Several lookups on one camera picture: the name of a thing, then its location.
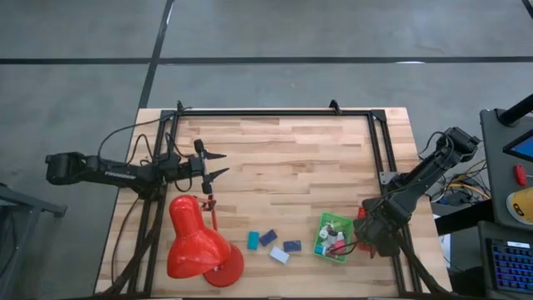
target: lamp shade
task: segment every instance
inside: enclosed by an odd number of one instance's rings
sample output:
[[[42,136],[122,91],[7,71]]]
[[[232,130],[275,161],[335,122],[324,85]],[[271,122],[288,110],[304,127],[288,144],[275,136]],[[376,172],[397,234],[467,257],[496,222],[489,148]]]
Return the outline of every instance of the lamp shade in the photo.
[[[189,278],[221,265],[231,254],[229,242],[203,223],[193,196],[183,195],[170,204],[170,217],[176,239],[168,253],[167,274]]]

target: blue block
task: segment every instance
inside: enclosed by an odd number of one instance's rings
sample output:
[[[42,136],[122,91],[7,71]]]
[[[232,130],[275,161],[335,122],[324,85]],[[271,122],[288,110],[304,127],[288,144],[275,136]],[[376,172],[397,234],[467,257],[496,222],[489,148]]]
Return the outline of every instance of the blue block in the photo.
[[[265,247],[275,239],[277,239],[277,235],[274,230],[271,229],[269,232],[265,233],[262,237],[259,238],[259,242],[261,242],[261,245]]]
[[[301,251],[301,242],[300,241],[283,242],[283,251],[285,252]]]
[[[248,233],[248,249],[257,250],[259,246],[259,232]]]
[[[315,253],[320,255],[326,255],[326,249],[323,246],[315,246]]]

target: green basket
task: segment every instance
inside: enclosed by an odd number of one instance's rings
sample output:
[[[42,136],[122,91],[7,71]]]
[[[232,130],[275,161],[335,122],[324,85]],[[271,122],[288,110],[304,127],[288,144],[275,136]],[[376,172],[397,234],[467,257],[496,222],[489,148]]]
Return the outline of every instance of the green basket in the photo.
[[[326,226],[327,223],[333,223],[333,224],[339,224],[341,227],[341,231],[344,232],[344,242],[346,244],[351,243],[351,236],[353,234],[353,223],[351,222],[351,219],[343,218],[340,216],[337,216],[333,213],[324,212],[320,218],[320,226],[318,227],[318,230],[316,231],[315,236],[315,243],[313,247],[313,251],[315,255],[329,259],[336,263],[345,263],[347,260],[346,255],[336,256],[336,257],[329,257],[327,255],[322,255],[320,252],[317,252],[318,249],[322,249],[323,246],[321,245],[322,241],[324,241],[320,235],[319,232],[322,229],[322,227]]]

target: gray floor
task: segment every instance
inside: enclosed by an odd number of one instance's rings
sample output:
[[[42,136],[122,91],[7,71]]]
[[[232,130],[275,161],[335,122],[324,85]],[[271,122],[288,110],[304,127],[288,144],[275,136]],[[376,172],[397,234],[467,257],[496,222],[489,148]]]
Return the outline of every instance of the gray floor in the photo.
[[[0,58],[148,58],[163,7],[164,0],[3,1]],[[520,0],[179,0],[162,57],[531,55],[532,28]],[[17,298],[92,292],[117,190],[54,187],[43,160],[96,153],[109,132],[132,123],[146,72],[0,65],[0,182],[69,206],[61,221],[43,215]],[[479,111],[509,107],[532,83],[529,63],[159,66],[148,107],[178,99],[197,108],[324,107],[333,98],[345,107],[404,106],[421,149],[450,126],[481,136]],[[130,135],[111,140],[106,157],[124,159]],[[454,264],[469,267],[479,255],[458,240]]]

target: wooden table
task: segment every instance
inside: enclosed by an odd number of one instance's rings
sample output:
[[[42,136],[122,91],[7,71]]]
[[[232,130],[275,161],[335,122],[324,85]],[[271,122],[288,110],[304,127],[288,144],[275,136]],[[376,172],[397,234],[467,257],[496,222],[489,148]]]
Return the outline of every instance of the wooden table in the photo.
[[[416,145],[405,108],[384,108],[396,164],[409,172],[418,163]],[[137,122],[159,118],[159,109],[142,109]],[[157,123],[137,127],[153,143]],[[221,235],[244,255],[241,279],[226,288],[209,285],[203,276],[172,279],[167,276],[167,255],[175,237],[165,211],[153,297],[361,297],[397,295],[391,260],[369,258],[356,250],[346,264],[313,254],[313,240],[323,212],[354,218],[361,201],[379,195],[376,167],[365,117],[181,117],[177,143],[182,153],[193,153],[192,142],[201,138],[208,151],[226,158],[210,161],[211,171],[229,167],[213,184]],[[386,158],[381,135],[380,149]],[[147,158],[139,145],[134,162]],[[189,192],[202,196],[201,180]],[[179,182],[185,188],[187,180]],[[180,193],[171,184],[168,204]],[[118,194],[111,229],[98,275],[96,292],[111,284],[111,255],[118,229],[137,195],[128,189]],[[116,271],[133,255],[142,205],[127,220],[117,249]],[[211,214],[204,213],[211,226]],[[444,288],[451,289],[430,204],[421,199],[410,222],[415,250],[429,272]],[[249,231],[261,234],[273,228],[278,239],[257,251],[247,250]],[[291,253],[283,265],[271,257],[273,246],[301,240],[302,251]],[[406,284],[410,286],[406,260],[402,258]]]

